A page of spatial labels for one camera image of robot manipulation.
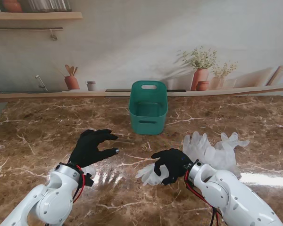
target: hanging rod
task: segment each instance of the hanging rod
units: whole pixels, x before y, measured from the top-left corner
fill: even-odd
[[[63,27],[52,28],[7,28],[0,27],[0,31],[62,31]]]

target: wooden shelf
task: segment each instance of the wooden shelf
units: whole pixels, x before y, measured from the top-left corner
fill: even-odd
[[[245,87],[235,89],[219,89],[207,91],[187,91],[180,93],[167,93],[168,97],[198,97],[198,96],[218,96],[218,95],[251,95],[256,93],[269,93],[283,91],[283,84],[263,87]],[[73,90],[68,92],[44,92],[44,93],[5,93],[0,94],[0,99],[10,98],[32,98],[32,97],[129,97],[130,92],[105,92],[89,91],[80,92]]]
[[[74,20],[82,18],[81,12],[0,13],[0,20]]]

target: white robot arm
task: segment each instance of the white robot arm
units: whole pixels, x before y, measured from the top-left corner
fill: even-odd
[[[228,226],[283,226],[269,205],[229,171],[196,162],[188,180],[211,206],[220,209]]]
[[[79,180],[79,171],[59,164],[50,174],[49,184],[32,189],[0,226],[28,226],[29,213],[51,226],[63,225],[71,212],[72,191],[78,187]]]

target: painted pot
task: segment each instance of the painted pot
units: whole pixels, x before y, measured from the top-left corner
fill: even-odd
[[[225,79],[214,77],[209,83],[209,89],[221,89],[223,87]]]
[[[4,8],[10,13],[22,13],[22,8],[17,0],[3,0]]]
[[[196,86],[199,81],[206,81],[208,79],[208,69],[199,68],[194,74],[191,91],[196,91]]]
[[[77,79],[74,76],[65,77],[65,82],[69,90],[80,89],[79,83],[77,82]]]
[[[94,81],[86,81],[85,84],[87,85],[88,91],[96,91],[96,84]]]
[[[206,91],[208,89],[209,81],[199,81],[196,90],[197,91]]]

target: table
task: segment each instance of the table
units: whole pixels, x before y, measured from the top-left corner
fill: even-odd
[[[113,130],[120,153],[96,163],[94,186],[74,204],[67,226],[209,225],[211,209],[184,185],[142,186],[137,171],[150,156],[199,131],[209,140],[237,132],[241,181],[262,197],[283,221],[283,97],[169,97],[162,134],[134,134],[127,97],[39,98],[9,102],[0,117],[0,223],[38,184],[46,184],[59,162],[66,162],[80,133]],[[43,223],[29,219],[30,225]]]

